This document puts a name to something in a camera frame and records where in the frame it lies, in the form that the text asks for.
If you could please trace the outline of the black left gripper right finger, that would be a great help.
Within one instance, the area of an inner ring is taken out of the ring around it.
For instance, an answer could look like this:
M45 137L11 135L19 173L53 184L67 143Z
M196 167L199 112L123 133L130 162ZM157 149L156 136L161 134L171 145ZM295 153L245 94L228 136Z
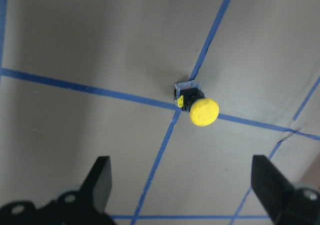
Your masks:
M265 155L252 157L250 183L270 219L277 221L293 196L293 185Z

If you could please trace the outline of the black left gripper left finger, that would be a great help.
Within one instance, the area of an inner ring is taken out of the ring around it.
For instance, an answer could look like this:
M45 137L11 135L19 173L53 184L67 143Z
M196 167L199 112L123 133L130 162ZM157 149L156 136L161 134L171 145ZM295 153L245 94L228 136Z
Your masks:
M109 156L99 156L80 187L80 193L100 214L105 212L112 190L112 169Z

